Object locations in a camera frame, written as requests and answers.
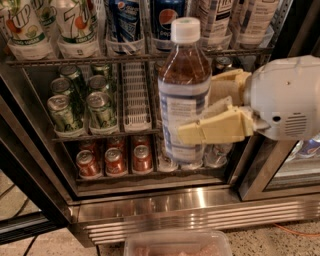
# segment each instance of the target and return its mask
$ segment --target brown liquid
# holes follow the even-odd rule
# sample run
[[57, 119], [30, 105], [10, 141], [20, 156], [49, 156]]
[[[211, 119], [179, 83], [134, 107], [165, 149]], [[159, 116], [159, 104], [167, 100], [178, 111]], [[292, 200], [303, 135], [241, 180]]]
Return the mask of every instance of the brown liquid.
[[160, 69], [159, 79], [168, 84], [192, 85], [206, 81], [210, 74], [210, 64], [195, 44], [177, 45]]

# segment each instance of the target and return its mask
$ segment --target can lid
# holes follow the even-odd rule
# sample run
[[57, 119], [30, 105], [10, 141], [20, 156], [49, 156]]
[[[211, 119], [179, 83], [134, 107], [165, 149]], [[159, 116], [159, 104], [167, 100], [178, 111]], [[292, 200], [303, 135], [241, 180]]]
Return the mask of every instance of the can lid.
[[171, 41], [177, 44], [195, 43], [200, 39], [200, 21], [184, 17], [171, 23]]
[[59, 73], [63, 76], [71, 76], [78, 70], [77, 66], [62, 66], [59, 69]]
[[109, 148], [105, 153], [105, 159], [109, 162], [115, 162], [120, 159], [121, 151], [118, 148]]
[[137, 146], [133, 150], [133, 153], [137, 158], [145, 158], [149, 155], [149, 147], [145, 145]]
[[70, 103], [67, 95], [56, 95], [48, 99], [47, 106], [50, 110], [59, 111], [65, 109]]
[[89, 87], [92, 89], [101, 89], [105, 87], [107, 80], [103, 75], [94, 75], [89, 79]]
[[92, 162], [94, 156], [90, 150], [82, 150], [76, 157], [77, 164], [84, 165]]
[[79, 142], [80, 147], [89, 147], [94, 145], [96, 142], [94, 140], [81, 140]]
[[66, 77], [56, 78], [51, 82], [51, 91], [53, 94], [60, 94], [68, 90], [71, 86], [71, 81]]
[[91, 108], [101, 108], [108, 102], [108, 94], [104, 92], [92, 92], [87, 97], [87, 104]]

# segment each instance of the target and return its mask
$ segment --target stainless steel panel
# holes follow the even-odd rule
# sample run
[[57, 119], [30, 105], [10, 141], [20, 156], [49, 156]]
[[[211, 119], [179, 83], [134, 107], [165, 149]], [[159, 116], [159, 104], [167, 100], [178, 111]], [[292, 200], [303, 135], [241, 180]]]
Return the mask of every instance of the stainless steel panel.
[[198, 188], [167, 195], [82, 205], [71, 232], [84, 246], [124, 241], [160, 229], [207, 230], [319, 217], [319, 195], [241, 202], [230, 189]]

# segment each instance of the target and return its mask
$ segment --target red can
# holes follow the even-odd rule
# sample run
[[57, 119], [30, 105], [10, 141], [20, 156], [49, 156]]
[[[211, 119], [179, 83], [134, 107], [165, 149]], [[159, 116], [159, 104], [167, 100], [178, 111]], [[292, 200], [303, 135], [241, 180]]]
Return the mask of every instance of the red can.
[[96, 161], [100, 161], [100, 149], [98, 142], [96, 140], [83, 140], [79, 142], [79, 149], [80, 150], [90, 150], [94, 157], [96, 158]]
[[126, 139], [124, 136], [110, 137], [107, 140], [107, 149], [118, 148], [122, 152], [123, 156], [127, 155]]
[[90, 150], [82, 150], [76, 157], [77, 166], [80, 169], [80, 177], [84, 179], [101, 176], [101, 169]]
[[118, 148], [109, 148], [105, 153], [106, 174], [109, 176], [122, 176], [127, 173], [122, 152]]
[[135, 135], [132, 137], [133, 148], [144, 145], [150, 148], [150, 137], [148, 135]]
[[147, 172], [152, 169], [152, 156], [150, 148], [139, 145], [133, 150], [133, 169], [136, 172]]

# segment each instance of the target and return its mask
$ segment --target white bottle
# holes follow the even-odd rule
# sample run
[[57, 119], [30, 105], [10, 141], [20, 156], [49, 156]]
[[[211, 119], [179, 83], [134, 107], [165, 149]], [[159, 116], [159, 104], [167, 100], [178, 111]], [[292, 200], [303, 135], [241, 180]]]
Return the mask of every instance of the white bottle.
[[197, 16], [200, 17], [203, 37], [224, 37], [227, 33], [233, 0], [200, 0]]
[[179, 18], [171, 24], [175, 43], [158, 74], [163, 133], [167, 155], [180, 164], [202, 161], [203, 145], [184, 145], [177, 128], [208, 106], [211, 66], [197, 46], [200, 21]]
[[264, 35], [278, 7], [279, 0], [245, 0], [239, 17], [240, 46], [255, 48]]

